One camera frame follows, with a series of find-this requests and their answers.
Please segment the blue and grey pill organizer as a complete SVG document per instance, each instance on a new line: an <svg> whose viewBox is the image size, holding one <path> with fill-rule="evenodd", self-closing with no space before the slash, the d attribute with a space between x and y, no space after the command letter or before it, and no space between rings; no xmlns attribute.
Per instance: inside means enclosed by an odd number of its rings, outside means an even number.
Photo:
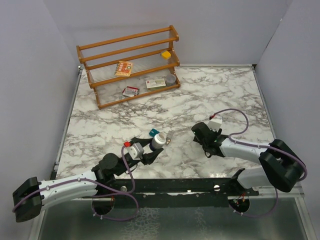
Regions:
<svg viewBox="0 0 320 240"><path fill-rule="evenodd" d="M169 145L172 141L174 132L170 130L168 133L165 133L152 128L149 135L153 137L154 142L158 145Z"/></svg>

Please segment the white pill bottle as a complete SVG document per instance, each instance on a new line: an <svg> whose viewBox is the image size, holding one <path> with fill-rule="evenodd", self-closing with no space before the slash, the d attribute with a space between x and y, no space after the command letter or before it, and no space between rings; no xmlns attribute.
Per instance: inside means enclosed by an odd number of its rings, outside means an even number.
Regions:
<svg viewBox="0 0 320 240"><path fill-rule="evenodd" d="M152 142L149 145L149 148L152 151L160 149L165 145L166 141L167 135L164 132L159 132L153 137Z"/></svg>

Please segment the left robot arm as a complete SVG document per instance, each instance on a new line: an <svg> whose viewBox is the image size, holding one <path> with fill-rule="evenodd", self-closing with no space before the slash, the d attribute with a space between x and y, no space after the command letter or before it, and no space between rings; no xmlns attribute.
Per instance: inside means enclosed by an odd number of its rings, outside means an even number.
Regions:
<svg viewBox="0 0 320 240"><path fill-rule="evenodd" d="M112 187L116 181L115 176L124 173L132 176L131 168L138 163L152 164L163 151L165 142L160 133L153 138L134 137L122 145L121 156L108 153L91 170L55 180L38 181L36 177L28 178L12 194L12 212L16 222L29 221L43 210L77 198L95 199L123 195L133 199L135 180L131 180L131 189L122 191Z"/></svg>

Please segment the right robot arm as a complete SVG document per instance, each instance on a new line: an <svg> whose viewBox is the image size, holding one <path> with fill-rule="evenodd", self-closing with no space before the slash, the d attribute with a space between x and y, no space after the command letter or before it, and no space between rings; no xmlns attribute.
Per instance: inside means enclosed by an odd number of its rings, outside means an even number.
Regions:
<svg viewBox="0 0 320 240"><path fill-rule="evenodd" d="M305 176L306 166L282 140L275 139L266 145L230 140L222 129L214 131L204 122L191 128L193 141L199 143L207 158L238 158L259 164L252 169L238 170L230 182L229 189L240 196L253 187L273 186L288 193Z"/></svg>

